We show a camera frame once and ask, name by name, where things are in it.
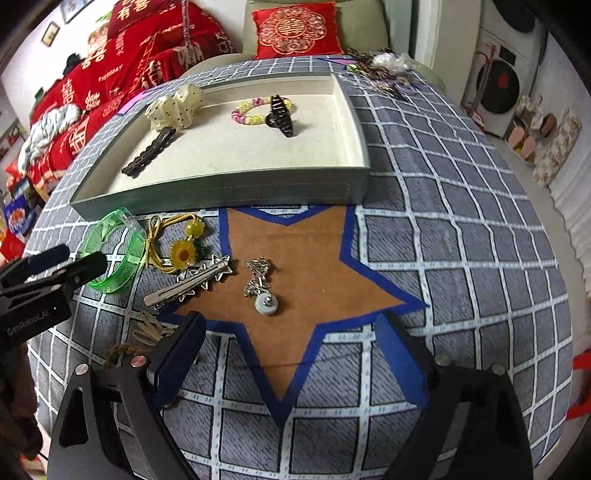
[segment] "cream tray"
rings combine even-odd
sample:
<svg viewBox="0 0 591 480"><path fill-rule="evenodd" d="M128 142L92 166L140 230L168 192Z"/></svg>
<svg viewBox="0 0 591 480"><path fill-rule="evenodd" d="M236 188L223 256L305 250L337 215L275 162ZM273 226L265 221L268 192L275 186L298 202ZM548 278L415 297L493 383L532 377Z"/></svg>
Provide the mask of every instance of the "cream tray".
<svg viewBox="0 0 591 480"><path fill-rule="evenodd" d="M158 135L143 109L112 140L72 196L86 220L119 207L135 215L242 205L359 203L369 160L357 115L332 74L278 74L205 87L193 125L176 133L135 179L121 169ZM230 113L255 97L281 95L296 106L294 136L240 125ZM266 115L269 106L249 114Z"/></svg>

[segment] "blue tape outline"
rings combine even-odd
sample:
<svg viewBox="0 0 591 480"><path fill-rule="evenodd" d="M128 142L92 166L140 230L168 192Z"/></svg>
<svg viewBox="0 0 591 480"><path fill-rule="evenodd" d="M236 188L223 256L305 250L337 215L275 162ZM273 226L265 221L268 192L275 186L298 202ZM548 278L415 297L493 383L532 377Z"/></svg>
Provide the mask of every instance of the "blue tape outline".
<svg viewBox="0 0 591 480"><path fill-rule="evenodd" d="M272 215L258 210L254 207L242 207L236 210L239 210L242 213L246 213L247 215L254 216L264 221L288 226L293 225L297 222L301 222L302 220L317 215L320 212L324 212L327 208L330 207L311 207L306 212L294 215L289 218ZM264 403L267 405L267 408L271 413L271 417L275 420L276 424L280 428L282 428L283 425L285 425L285 421L288 419L293 407L296 405L298 395L300 394L300 391L304 386L306 378L308 377L308 373L310 372L310 368L312 367L312 364L316 359L316 355L320 350L320 346L322 345L324 336L327 333L343 332L345 330L358 328L363 325L370 324L375 320L377 315L379 315L382 312L385 312L386 310L390 310L396 313L397 315L404 315L406 313L416 312L417 310L423 310L428 307L428 305L425 304L425 302L423 302L421 299L398 288L384 276L380 275L380 273L371 270L369 267L366 267L351 255L354 227L355 207L348 206L345 215L345 228L341 240L339 259L345 265L352 268L360 275L363 275L364 277L370 279L378 287L385 290L390 295L398 298L399 300L402 300L404 303L387 309L376 310L374 312L370 312L359 317L335 320L334 322L320 323L316 325L314 332L312 332L310 342L306 347L304 356L302 357L302 360L299 366L297 367L293 378L291 379L287 391L285 392L285 395L281 400L275 394L275 391L273 390L273 387L271 386L271 383L269 382L267 375L261 367L261 363L259 362L259 359L256 355L256 351L252 346L252 342L250 340L250 337L248 336L248 332L246 330L245 325L243 323L227 322L222 320L207 320L206 322L208 330L220 333L233 333L236 336L238 345L240 346L242 354L244 355L245 362L252 372L252 376L254 377L256 386L259 388L261 392L261 397ZM232 248L229 240L229 223L227 209L219 210L219 235L222 255L232 255ZM173 306L171 305L171 307L176 309L178 308L178 304L175 304Z"/></svg>

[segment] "blue foam pad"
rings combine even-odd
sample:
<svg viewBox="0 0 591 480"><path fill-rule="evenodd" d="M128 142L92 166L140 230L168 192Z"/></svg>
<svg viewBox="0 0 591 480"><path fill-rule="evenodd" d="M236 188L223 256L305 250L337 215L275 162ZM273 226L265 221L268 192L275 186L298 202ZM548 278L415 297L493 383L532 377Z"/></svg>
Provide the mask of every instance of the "blue foam pad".
<svg viewBox="0 0 591 480"><path fill-rule="evenodd" d="M427 378L383 313L376 318L375 337L406 401L423 410L429 400Z"/></svg>
<svg viewBox="0 0 591 480"><path fill-rule="evenodd" d="M174 313L160 314L158 320L163 323L182 325L187 318ZM205 341L205 318L197 314L176 346L166 357L157 372L157 383L152 405L156 410L174 402L189 370L195 363L199 350Z"/></svg>

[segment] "red blanket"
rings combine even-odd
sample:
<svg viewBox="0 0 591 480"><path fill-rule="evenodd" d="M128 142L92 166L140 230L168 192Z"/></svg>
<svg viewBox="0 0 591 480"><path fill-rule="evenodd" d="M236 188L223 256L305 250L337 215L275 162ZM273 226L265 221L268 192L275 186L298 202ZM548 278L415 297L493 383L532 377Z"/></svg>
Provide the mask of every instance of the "red blanket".
<svg viewBox="0 0 591 480"><path fill-rule="evenodd" d="M233 52L224 30L189 3L193 53L202 61ZM27 172L38 188L60 179L80 150L125 102L142 90L180 77L188 68L181 9L174 4L131 25L58 80L37 105L31 124L51 109L75 103L85 114L57 137ZM12 182L19 176L14 170Z"/></svg>

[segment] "silver screw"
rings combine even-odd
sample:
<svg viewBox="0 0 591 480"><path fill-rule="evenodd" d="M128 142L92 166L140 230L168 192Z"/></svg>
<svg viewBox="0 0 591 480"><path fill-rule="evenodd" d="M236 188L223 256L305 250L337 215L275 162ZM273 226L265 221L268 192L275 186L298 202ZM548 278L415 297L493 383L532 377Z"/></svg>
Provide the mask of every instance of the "silver screw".
<svg viewBox="0 0 591 480"><path fill-rule="evenodd" d="M148 359L146 357L143 355L138 355L131 359L131 366L134 368L140 368L143 367L147 361Z"/></svg>
<svg viewBox="0 0 591 480"><path fill-rule="evenodd" d="M491 370L496 375L505 375L505 367L499 364L493 364Z"/></svg>
<svg viewBox="0 0 591 480"><path fill-rule="evenodd" d="M452 359L445 354L435 355L435 363L440 367L449 367L452 364Z"/></svg>
<svg viewBox="0 0 591 480"><path fill-rule="evenodd" d="M76 375L84 375L86 372L88 372L87 364L80 364L76 367Z"/></svg>

